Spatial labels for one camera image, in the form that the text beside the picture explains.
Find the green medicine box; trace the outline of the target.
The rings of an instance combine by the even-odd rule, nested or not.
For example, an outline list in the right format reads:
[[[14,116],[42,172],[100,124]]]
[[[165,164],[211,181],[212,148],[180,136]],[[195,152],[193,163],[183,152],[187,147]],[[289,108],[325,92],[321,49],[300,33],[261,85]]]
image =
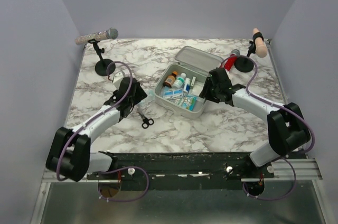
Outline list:
[[[194,87],[195,81],[196,81],[196,77],[194,76],[191,80],[191,84],[190,84],[191,88]]]

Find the cotton swab bag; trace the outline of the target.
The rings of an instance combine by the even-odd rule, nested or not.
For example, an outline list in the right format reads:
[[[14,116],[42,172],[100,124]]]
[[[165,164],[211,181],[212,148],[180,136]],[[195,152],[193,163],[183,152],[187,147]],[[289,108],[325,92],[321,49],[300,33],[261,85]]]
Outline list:
[[[184,109],[187,109],[189,111],[192,111],[195,107],[195,104],[197,102],[197,96],[194,95],[187,95],[181,104],[181,107]]]

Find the blue white wipes packet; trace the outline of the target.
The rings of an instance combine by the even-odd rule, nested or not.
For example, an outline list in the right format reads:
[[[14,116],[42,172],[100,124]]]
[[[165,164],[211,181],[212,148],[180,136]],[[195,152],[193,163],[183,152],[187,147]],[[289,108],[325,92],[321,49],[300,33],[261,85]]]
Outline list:
[[[174,89],[174,90],[168,90],[163,93],[164,99],[172,99],[172,98],[178,98],[183,97],[184,91],[183,89]]]

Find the grey medicine kit case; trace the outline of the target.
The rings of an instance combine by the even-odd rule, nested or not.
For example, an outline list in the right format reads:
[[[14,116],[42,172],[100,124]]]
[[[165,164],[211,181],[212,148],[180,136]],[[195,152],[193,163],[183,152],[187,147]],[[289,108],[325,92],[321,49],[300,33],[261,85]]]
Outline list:
[[[210,70],[217,68],[222,58],[185,46],[175,56],[157,82],[155,102],[176,115],[196,119],[204,111],[206,100],[199,97]]]

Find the white green medicine bottle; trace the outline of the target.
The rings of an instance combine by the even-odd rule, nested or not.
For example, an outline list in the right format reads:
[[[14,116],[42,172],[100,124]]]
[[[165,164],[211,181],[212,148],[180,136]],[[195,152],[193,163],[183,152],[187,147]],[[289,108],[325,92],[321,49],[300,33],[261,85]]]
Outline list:
[[[172,88],[174,89],[181,89],[184,86],[185,83],[185,79],[186,79],[186,73],[182,72],[174,81],[174,83],[172,84]]]

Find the amber medicine bottle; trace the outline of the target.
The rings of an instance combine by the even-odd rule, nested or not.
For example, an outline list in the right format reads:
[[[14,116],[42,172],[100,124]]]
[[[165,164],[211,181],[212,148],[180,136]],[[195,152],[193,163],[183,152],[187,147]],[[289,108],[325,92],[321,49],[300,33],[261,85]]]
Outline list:
[[[167,78],[163,83],[163,86],[171,88],[176,80],[177,75],[178,75],[177,71],[173,71],[170,75],[167,76]]]

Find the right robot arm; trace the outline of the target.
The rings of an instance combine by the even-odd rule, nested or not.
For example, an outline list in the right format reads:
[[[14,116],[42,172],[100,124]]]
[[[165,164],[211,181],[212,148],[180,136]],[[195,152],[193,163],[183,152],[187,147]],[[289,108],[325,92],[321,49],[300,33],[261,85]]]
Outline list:
[[[200,98],[241,108],[267,123],[268,142],[251,152],[250,160],[243,164],[243,172],[248,177],[257,176],[262,166],[289,154],[311,139],[300,108],[295,103],[283,105],[255,96],[245,86],[233,85],[224,68],[209,72]]]

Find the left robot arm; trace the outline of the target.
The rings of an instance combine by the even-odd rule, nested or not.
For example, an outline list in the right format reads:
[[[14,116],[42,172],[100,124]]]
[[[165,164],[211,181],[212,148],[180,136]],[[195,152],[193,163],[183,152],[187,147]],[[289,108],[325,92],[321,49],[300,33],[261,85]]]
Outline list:
[[[105,179],[117,173],[112,154],[91,151],[92,143],[107,129],[126,118],[147,97],[135,78],[124,77],[119,88],[97,113],[73,128],[59,128],[54,136],[45,167],[62,180],[80,181],[87,173],[99,172]]]

